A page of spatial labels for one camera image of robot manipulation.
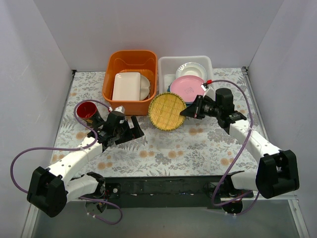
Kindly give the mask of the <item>blue round plate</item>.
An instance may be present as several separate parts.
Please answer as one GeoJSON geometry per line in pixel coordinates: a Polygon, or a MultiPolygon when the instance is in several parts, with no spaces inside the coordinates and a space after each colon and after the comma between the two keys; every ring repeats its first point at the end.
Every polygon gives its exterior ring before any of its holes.
{"type": "Polygon", "coordinates": [[[191,104],[195,100],[197,93],[195,92],[194,88],[192,87],[181,87],[181,86],[169,86],[168,92],[174,93],[186,103],[191,104]]]}

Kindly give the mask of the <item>pink round plate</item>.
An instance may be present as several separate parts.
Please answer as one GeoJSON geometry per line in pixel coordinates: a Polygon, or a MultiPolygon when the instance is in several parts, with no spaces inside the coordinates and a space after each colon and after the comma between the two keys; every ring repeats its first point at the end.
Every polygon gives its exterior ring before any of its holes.
{"type": "Polygon", "coordinates": [[[192,103],[197,95],[203,95],[201,85],[205,81],[197,76],[186,75],[175,79],[169,86],[171,93],[179,95],[185,103],[192,103]]]}

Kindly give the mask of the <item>yellow woven plate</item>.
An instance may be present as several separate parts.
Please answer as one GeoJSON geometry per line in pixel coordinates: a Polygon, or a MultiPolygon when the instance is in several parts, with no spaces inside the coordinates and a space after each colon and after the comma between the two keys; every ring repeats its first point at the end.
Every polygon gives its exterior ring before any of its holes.
{"type": "Polygon", "coordinates": [[[186,108],[185,102],[179,95],[171,92],[161,93],[151,101],[148,116],[156,128],[172,131],[184,123],[185,117],[180,113],[186,108]]]}

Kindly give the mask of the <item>white plate with blue rim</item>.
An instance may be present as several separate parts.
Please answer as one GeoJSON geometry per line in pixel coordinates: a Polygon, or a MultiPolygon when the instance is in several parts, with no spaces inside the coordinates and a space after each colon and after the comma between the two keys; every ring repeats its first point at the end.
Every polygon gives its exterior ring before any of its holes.
{"type": "Polygon", "coordinates": [[[206,81],[208,74],[206,69],[199,63],[196,62],[187,62],[182,64],[176,71],[176,78],[181,76],[192,75],[201,78],[206,81]]]}

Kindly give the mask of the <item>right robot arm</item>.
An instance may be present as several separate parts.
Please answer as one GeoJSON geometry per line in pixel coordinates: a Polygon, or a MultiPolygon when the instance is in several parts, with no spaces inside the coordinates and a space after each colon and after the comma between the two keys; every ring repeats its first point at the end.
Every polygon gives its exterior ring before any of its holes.
{"type": "Polygon", "coordinates": [[[215,117],[218,125],[257,161],[256,173],[226,172],[222,176],[218,185],[224,185],[228,196],[235,197],[242,190],[250,190],[269,199],[299,189],[296,155],[291,150],[281,150],[252,130],[251,122],[235,110],[230,89],[217,89],[214,100],[198,95],[180,114],[195,119],[215,117]]]}

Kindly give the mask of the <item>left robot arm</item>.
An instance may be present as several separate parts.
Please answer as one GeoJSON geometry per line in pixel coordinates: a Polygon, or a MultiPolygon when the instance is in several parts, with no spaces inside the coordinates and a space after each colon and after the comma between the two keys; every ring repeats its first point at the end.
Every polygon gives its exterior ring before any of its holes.
{"type": "Polygon", "coordinates": [[[36,168],[31,177],[27,201],[46,213],[57,216],[74,199],[84,195],[101,198],[106,191],[103,176],[89,172],[80,178],[74,176],[93,158],[113,145],[119,145],[144,136],[137,118],[131,117],[133,127],[120,111],[112,111],[106,121],[95,127],[75,151],[47,168],[36,168]]]}

